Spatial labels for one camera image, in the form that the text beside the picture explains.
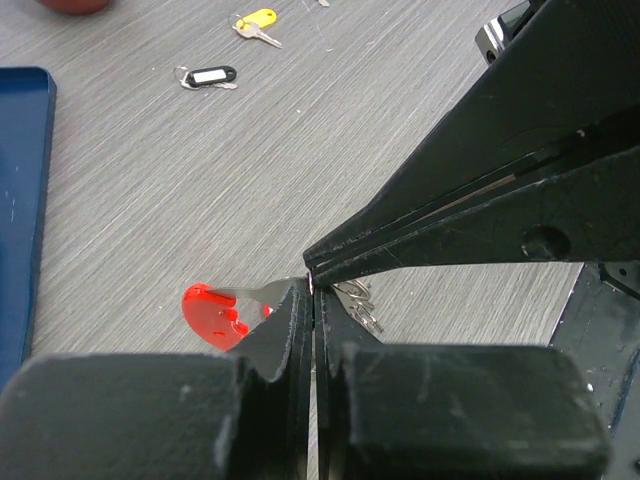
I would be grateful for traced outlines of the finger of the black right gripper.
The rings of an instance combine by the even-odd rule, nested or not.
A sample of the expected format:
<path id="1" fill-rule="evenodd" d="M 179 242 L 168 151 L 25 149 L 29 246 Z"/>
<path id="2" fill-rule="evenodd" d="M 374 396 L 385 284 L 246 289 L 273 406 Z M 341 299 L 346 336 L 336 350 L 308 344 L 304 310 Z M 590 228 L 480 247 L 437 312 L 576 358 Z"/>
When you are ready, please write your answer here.
<path id="1" fill-rule="evenodd" d="M 397 239 L 639 149 L 639 5 L 547 1 L 371 202 L 304 255 Z"/>
<path id="2" fill-rule="evenodd" d="M 523 262 L 626 262 L 639 258 L 639 149 L 616 152 L 523 186 L 399 238 L 309 257 L 316 285 L 386 271 Z"/>

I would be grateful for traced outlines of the keyring bunch with tags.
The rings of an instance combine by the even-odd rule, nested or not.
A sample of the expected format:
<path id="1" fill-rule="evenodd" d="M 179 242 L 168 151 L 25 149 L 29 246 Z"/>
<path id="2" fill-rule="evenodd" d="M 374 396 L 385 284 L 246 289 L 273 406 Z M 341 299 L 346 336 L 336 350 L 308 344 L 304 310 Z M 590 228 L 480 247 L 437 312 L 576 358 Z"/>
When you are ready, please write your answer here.
<path id="1" fill-rule="evenodd" d="M 220 287 L 195 283 L 182 299 L 182 314 L 190 328 L 213 347 L 228 351 L 267 320 L 296 279 L 285 277 L 259 288 Z M 348 280 L 333 286 L 348 314 L 369 331 L 384 331 L 373 316 L 370 286 Z"/>

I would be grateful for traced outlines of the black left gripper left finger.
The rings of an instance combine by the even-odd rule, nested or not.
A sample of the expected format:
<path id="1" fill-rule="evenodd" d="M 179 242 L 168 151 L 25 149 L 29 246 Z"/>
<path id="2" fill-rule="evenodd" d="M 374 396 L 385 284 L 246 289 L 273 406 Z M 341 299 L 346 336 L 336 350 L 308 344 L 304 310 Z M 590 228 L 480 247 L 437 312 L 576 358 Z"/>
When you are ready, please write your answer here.
<path id="1" fill-rule="evenodd" d="M 59 354 L 1 395 L 5 479 L 303 479 L 313 298 L 295 278 L 225 354 Z"/>

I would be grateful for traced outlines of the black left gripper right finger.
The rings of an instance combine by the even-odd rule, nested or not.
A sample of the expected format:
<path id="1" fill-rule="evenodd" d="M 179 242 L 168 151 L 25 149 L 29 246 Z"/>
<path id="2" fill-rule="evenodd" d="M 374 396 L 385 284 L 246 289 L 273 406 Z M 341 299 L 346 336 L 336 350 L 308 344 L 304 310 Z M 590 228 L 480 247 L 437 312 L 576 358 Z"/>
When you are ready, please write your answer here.
<path id="1" fill-rule="evenodd" d="M 540 346 L 384 344 L 314 295 L 323 479 L 597 479 L 608 432 L 571 359 Z"/>

